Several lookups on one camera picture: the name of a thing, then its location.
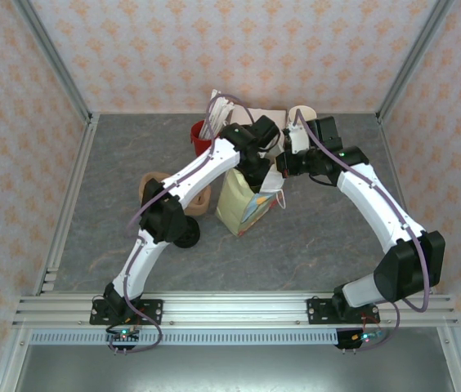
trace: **aluminum frame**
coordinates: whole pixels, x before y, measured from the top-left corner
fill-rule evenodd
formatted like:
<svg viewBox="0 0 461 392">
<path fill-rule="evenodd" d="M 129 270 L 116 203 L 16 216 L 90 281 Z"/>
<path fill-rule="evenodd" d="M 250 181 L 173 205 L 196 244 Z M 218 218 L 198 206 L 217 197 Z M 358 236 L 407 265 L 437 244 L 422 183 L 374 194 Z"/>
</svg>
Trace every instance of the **aluminum frame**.
<svg viewBox="0 0 461 392">
<path fill-rule="evenodd" d="M 65 66 L 64 61 L 61 59 L 58 50 L 49 37 L 49 34 L 43 26 L 42 20 L 38 16 L 33 4 L 30 0 L 12 1 L 15 3 L 18 12 L 24 17 L 25 22 L 33 32 L 34 38 L 42 49 L 43 54 L 46 56 L 47 61 L 54 69 L 56 76 L 60 80 L 65 92 L 67 92 L 76 112 L 83 118 L 83 120 L 87 121 L 90 118 L 90 111 L 87 104 L 85 103 L 79 89 L 76 87 L 69 70 Z"/>
<path fill-rule="evenodd" d="M 88 323 L 95 294 L 49 292 L 20 299 L 10 343 L 0 363 L 0 392 L 15 390 L 33 331 L 86 332 L 104 328 Z M 309 325 L 305 300 L 331 295 L 315 292 L 154 292 L 144 297 L 164 300 L 162 329 L 171 333 L 240 329 L 266 333 L 280 329 L 318 332 L 336 327 L 359 327 L 356 324 Z M 419 305 L 423 298 L 412 296 L 410 299 Z M 437 329 L 454 389 L 461 392 L 461 315 L 454 310 L 453 298 L 432 295 L 431 306 L 424 314 L 410 310 L 402 301 L 396 304 L 401 311 L 402 327 Z M 396 314 L 393 307 L 384 304 L 379 309 L 381 327 L 394 327 Z"/>
<path fill-rule="evenodd" d="M 427 19 L 427 23 L 423 26 L 421 33 L 419 33 L 419 36 L 416 38 L 416 41 L 394 79 L 391 88 L 385 95 L 381 107 L 378 112 L 376 112 L 376 117 L 380 123 L 381 121 L 384 121 L 385 117 L 392 111 L 392 107 L 396 103 L 400 94 L 404 91 L 407 82 L 419 64 L 419 61 L 423 58 L 423 53 L 427 50 L 429 43 L 432 41 L 436 31 L 445 20 L 445 16 L 453 3 L 454 0 L 437 0 L 436 4 L 432 8 L 432 12 Z"/>
<path fill-rule="evenodd" d="M 92 298 L 98 293 L 45 293 L 20 299 L 13 319 L 15 328 L 105 328 L 88 324 Z M 151 292 L 142 298 L 164 301 L 162 328 L 337 328 L 359 327 L 360 324 L 310 325 L 306 300 L 332 293 L 316 292 Z M 423 296 L 411 296 L 421 305 Z M 451 296 L 432 295 L 425 313 L 416 313 L 398 301 L 401 327 L 453 327 L 460 314 Z M 382 327 L 394 327 L 396 311 L 390 304 L 379 306 Z"/>
<path fill-rule="evenodd" d="M 387 135 L 385 134 L 385 127 L 384 127 L 383 122 L 379 122 L 379 135 L 381 136 L 383 140 L 383 147 L 385 147 L 385 154 L 387 155 L 387 160 L 391 167 L 392 179 L 396 183 L 397 197 L 398 197 L 398 200 L 400 201 L 401 208 L 403 208 L 405 212 L 409 212 L 406 202 L 405 202 L 405 196 L 403 195 L 403 189 L 401 188 L 400 179 L 397 175 L 396 166 L 394 166 L 394 161 L 392 160 L 392 152 L 391 152 L 390 146 L 388 145 Z"/>
<path fill-rule="evenodd" d="M 73 218 L 74 208 L 78 200 L 78 193 L 82 184 L 83 174 L 87 167 L 87 160 L 91 153 L 92 142 L 96 134 L 98 125 L 98 114 L 93 114 L 91 121 L 88 122 L 83 131 L 82 140 L 78 148 L 78 153 L 74 159 L 73 170 L 70 174 L 65 193 L 64 202 L 60 210 L 60 216 L 56 224 L 55 233 L 52 237 L 51 246 L 47 254 L 45 269 L 43 275 L 38 278 L 35 295 L 40 292 L 50 291 L 54 288 L 56 273 L 60 266 L 61 255 L 63 254 L 67 234 L 69 233 L 70 224 Z"/>
</svg>

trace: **gray floor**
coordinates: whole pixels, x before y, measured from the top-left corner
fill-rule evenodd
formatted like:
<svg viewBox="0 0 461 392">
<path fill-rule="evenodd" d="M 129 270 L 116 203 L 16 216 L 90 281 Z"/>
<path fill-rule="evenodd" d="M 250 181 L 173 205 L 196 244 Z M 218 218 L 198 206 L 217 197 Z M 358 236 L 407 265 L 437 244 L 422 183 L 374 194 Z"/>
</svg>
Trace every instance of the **gray floor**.
<svg viewBox="0 0 461 392">
<path fill-rule="evenodd" d="M 17 392 L 453 392 L 435 328 L 399 330 L 376 350 L 331 345 L 160 346 L 114 356 L 102 346 L 31 346 Z"/>
<path fill-rule="evenodd" d="M 190 126 L 198 114 L 101 115 L 79 192 L 55 290 L 102 292 L 122 269 L 135 241 L 124 228 L 139 207 L 146 172 L 174 173 L 194 157 Z M 376 118 L 337 115 L 343 145 L 358 145 L 383 184 L 396 184 Z M 383 253 L 375 234 L 337 189 L 300 176 L 285 181 L 287 209 L 270 210 L 236 238 L 214 216 L 222 177 L 211 206 L 199 218 L 201 239 L 187 250 L 167 247 L 150 273 L 146 291 L 329 291 L 374 270 Z"/>
</svg>

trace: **wire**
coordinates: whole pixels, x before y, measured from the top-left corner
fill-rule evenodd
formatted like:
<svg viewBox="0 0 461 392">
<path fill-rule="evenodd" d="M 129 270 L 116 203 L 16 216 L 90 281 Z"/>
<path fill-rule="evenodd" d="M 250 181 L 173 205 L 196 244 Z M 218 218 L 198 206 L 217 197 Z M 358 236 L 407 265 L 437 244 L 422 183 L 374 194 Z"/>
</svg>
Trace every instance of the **wire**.
<svg viewBox="0 0 461 392">
<path fill-rule="evenodd" d="M 159 200 L 162 196 L 164 196 L 170 189 L 178 186 L 179 184 L 181 184 L 183 181 L 187 180 L 189 177 L 193 176 L 196 172 L 199 172 L 210 160 L 211 158 L 213 157 L 213 153 L 214 153 L 214 148 L 215 148 L 215 145 L 214 145 L 214 141 L 216 139 L 216 136 L 214 135 L 214 130 L 213 130 L 213 126 L 212 124 L 210 123 L 210 120 L 209 120 L 209 117 L 210 117 L 210 114 L 213 110 L 213 106 L 214 106 L 214 103 L 216 102 L 216 100 L 221 97 L 221 96 L 224 96 L 224 97 L 227 97 L 227 98 L 231 98 L 232 100 L 235 100 L 237 101 L 240 105 L 242 105 L 245 109 L 245 111 L 247 112 L 247 115 L 250 117 L 250 120 L 252 123 L 254 123 L 254 117 L 252 116 L 252 114 L 250 113 L 250 110 L 248 110 L 246 104 L 238 97 L 236 96 L 233 96 L 231 94 L 223 94 L 223 93 L 218 93 L 216 94 L 207 104 L 207 109 L 205 110 L 205 122 L 207 123 L 207 127 L 208 127 L 208 130 L 210 132 L 210 135 L 211 135 L 211 146 L 210 146 L 210 150 L 208 152 L 208 154 L 205 156 L 205 159 L 201 162 L 200 165 L 198 165 L 197 167 L 195 167 L 194 169 L 192 169 L 191 171 L 189 171 L 187 174 L 185 174 L 183 177 L 181 177 L 180 179 L 178 179 L 176 182 L 174 182 L 173 184 L 171 184 L 170 186 L 168 186 L 167 188 L 165 188 L 164 190 L 162 190 L 161 192 L 159 192 L 156 196 L 154 196 L 151 200 L 149 200 L 147 203 L 145 203 L 143 205 L 143 207 L 141 207 L 138 212 L 132 217 L 132 219 L 129 221 L 128 223 L 128 226 L 127 226 L 127 229 L 130 229 L 132 227 L 132 225 L 134 225 L 134 223 L 136 223 L 136 221 L 139 219 L 139 217 L 141 216 L 141 214 L 147 209 L 149 208 L 154 202 L 156 202 L 157 200 Z M 152 318 L 150 318 L 149 316 L 147 316 L 146 314 L 142 313 L 140 310 L 138 310 L 131 302 L 131 300 L 129 299 L 129 296 L 128 296 L 128 277 L 130 276 L 130 272 L 131 272 L 131 268 L 132 266 L 134 265 L 134 262 L 136 261 L 136 258 L 138 257 L 138 255 L 140 254 L 141 252 L 141 249 L 143 248 L 143 242 L 141 242 L 140 246 L 138 247 L 137 251 L 134 252 L 134 255 L 132 256 L 131 260 L 129 261 L 128 265 L 127 265 L 127 268 L 125 269 L 125 278 L 123 279 L 123 298 L 125 299 L 125 302 L 127 303 L 127 306 L 130 310 L 132 310 L 135 314 L 137 314 L 138 316 L 142 317 L 144 320 L 148 321 L 150 324 L 152 324 L 155 328 L 156 328 L 156 331 L 158 332 L 158 339 L 156 340 L 155 343 L 153 343 L 152 345 L 147 345 L 145 347 L 141 347 L 141 348 L 138 348 L 138 349 L 132 349 L 132 350 L 124 350 L 123 352 L 125 354 L 135 354 L 135 353 L 140 353 L 142 351 L 148 351 L 148 350 L 151 350 L 153 349 L 154 347 L 156 347 L 157 345 L 159 345 L 159 343 L 162 341 L 163 339 L 163 332 L 162 332 L 162 329 L 161 327 L 159 326 L 158 323 L 156 323 Z M 113 339 L 116 337 L 116 335 L 113 335 L 109 341 L 109 348 L 114 351 L 114 353 L 117 353 L 118 352 L 118 349 L 115 348 L 113 346 Z"/>
<path fill-rule="evenodd" d="M 274 143 L 272 143 L 272 146 L 269 147 L 268 149 L 260 149 L 259 147 L 257 148 L 257 150 L 260 152 L 260 153 L 268 153 L 269 151 L 271 151 L 272 149 L 275 148 L 275 146 L 278 144 L 278 142 L 280 141 L 280 137 L 281 137 L 281 131 L 278 132 L 278 136 L 276 137 L 276 141 Z"/>
<path fill-rule="evenodd" d="M 330 159 L 332 159 L 334 162 L 336 162 L 340 167 L 343 169 L 347 170 L 348 172 L 351 172 L 358 178 L 362 179 L 365 183 L 367 183 L 371 188 L 376 190 L 376 192 L 379 193 L 379 195 L 385 200 L 387 205 L 392 209 L 394 212 L 394 215 L 398 218 L 398 221 L 401 223 L 402 228 L 405 229 L 407 234 L 410 236 L 412 239 L 412 243 L 416 247 L 416 251 L 419 256 L 419 264 L 421 265 L 421 270 L 423 273 L 423 304 L 421 308 L 418 308 L 414 304 L 410 303 L 410 301 L 404 299 L 404 302 L 413 310 L 423 313 L 427 310 L 428 308 L 428 301 L 430 298 L 430 279 L 428 277 L 428 269 L 427 269 L 427 261 L 425 260 L 425 254 L 423 253 L 423 249 L 421 248 L 421 245 L 416 238 L 414 232 L 410 228 L 410 226 L 407 224 L 405 218 L 401 215 L 400 211 L 397 209 L 396 204 L 391 200 L 391 198 L 381 189 L 379 186 L 376 184 L 373 184 L 373 181 L 371 181 L 369 178 L 364 176 L 363 174 L 359 173 L 356 169 L 353 169 L 352 167 L 348 166 L 344 161 L 336 157 L 334 154 L 332 154 L 324 145 L 321 144 L 321 142 L 318 140 L 316 135 L 312 133 L 311 129 L 309 128 L 308 124 L 305 122 L 305 118 L 302 115 L 302 111 L 300 109 L 296 110 L 296 116 L 294 118 L 294 125 L 296 125 L 298 119 L 302 121 L 303 126 L 305 127 L 305 130 L 307 131 L 307 134 L 309 137 L 316 143 L 316 146 L 325 154 L 327 155 Z"/>
<path fill-rule="evenodd" d="M 396 325 L 394 326 L 394 328 L 381 341 L 379 341 L 375 345 L 370 345 L 368 347 L 360 347 L 359 349 L 356 349 L 356 351 L 354 350 L 348 350 L 348 351 L 360 352 L 360 351 L 369 351 L 369 350 L 377 349 L 378 347 L 381 347 L 382 345 L 387 344 L 387 342 L 396 335 L 397 328 L 400 326 L 400 322 L 401 322 L 400 310 L 398 309 L 397 305 L 394 302 L 389 302 L 389 304 L 394 306 L 394 309 L 396 310 Z"/>
<path fill-rule="evenodd" d="M 310 173 L 309 173 L 309 178 L 311 179 L 311 181 L 314 181 L 316 184 L 325 185 L 325 186 L 334 186 L 330 182 L 324 182 L 324 181 L 314 178 Z"/>
<path fill-rule="evenodd" d="M 140 310 L 141 312 L 143 312 L 143 311 L 145 310 L 145 308 L 140 308 L 139 310 Z M 107 328 L 105 329 L 105 331 L 106 331 L 107 333 L 116 335 L 118 332 L 117 332 L 117 331 L 113 331 L 113 328 L 116 328 L 117 326 L 128 325 L 128 323 L 132 320 L 132 318 L 133 318 L 134 316 L 137 316 L 137 314 L 134 314 L 133 316 L 127 318 L 124 322 L 116 323 L 116 324 L 113 324 L 113 325 L 107 327 Z M 139 326 L 140 326 L 140 321 L 141 321 L 141 317 L 138 316 L 138 317 L 137 317 L 136 327 L 139 327 Z"/>
<path fill-rule="evenodd" d="M 381 326 L 379 325 L 379 321 L 376 318 L 374 318 L 374 317 L 372 317 L 370 315 L 368 316 L 365 313 L 361 313 L 361 317 L 363 318 L 363 332 L 365 332 L 365 329 L 367 327 L 367 319 L 371 320 L 373 323 L 375 323 L 376 327 L 379 329 L 379 331 L 382 330 Z"/>
</svg>

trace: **ventilation slot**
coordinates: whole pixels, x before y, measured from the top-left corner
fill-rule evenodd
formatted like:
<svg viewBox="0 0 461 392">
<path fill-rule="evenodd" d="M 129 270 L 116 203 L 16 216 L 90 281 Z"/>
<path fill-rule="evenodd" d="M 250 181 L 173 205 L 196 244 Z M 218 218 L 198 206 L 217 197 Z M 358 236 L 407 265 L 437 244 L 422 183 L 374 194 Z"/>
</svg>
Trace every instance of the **ventilation slot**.
<svg viewBox="0 0 461 392">
<path fill-rule="evenodd" d="M 111 335 L 103 330 L 34 330 L 31 345 L 106 345 Z M 152 344 L 158 334 L 152 329 L 140 331 L 139 343 Z M 134 339 L 117 342 L 134 345 Z M 334 329 L 298 330 L 163 330 L 162 345 L 330 345 L 338 343 Z"/>
</svg>

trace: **wall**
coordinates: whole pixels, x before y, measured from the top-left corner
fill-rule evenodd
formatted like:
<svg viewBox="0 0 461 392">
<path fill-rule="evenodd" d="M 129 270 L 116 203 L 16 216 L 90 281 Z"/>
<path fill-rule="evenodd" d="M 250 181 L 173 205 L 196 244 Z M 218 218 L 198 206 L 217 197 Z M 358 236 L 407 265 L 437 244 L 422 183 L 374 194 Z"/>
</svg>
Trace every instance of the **wall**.
<svg viewBox="0 0 461 392">
<path fill-rule="evenodd" d="M 441 290 L 461 311 L 461 0 L 384 126 L 410 212 L 445 236 Z"/>
<path fill-rule="evenodd" d="M 375 112 L 435 0 L 34 0 L 89 109 Z"/>
<path fill-rule="evenodd" d="M 0 357 L 55 229 L 83 123 L 11 0 L 0 0 Z"/>
</svg>

